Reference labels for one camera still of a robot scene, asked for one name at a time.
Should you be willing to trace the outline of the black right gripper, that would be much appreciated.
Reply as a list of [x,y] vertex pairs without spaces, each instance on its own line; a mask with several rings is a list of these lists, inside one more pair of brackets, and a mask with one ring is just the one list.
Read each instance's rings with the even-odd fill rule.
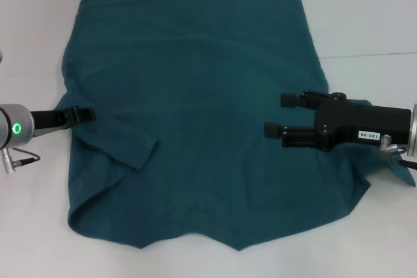
[[281,107],[316,109],[314,128],[264,123],[264,136],[281,139],[285,148],[329,151],[342,143],[379,146],[389,135],[393,144],[409,143],[411,110],[359,104],[332,94],[304,90],[282,93]]

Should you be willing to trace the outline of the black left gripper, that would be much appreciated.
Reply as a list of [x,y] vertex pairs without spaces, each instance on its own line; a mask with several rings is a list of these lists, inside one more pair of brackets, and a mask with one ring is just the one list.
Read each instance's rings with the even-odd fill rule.
[[95,121],[94,109],[90,107],[69,107],[63,110],[32,111],[35,132],[52,132],[57,127],[71,128],[84,122]]

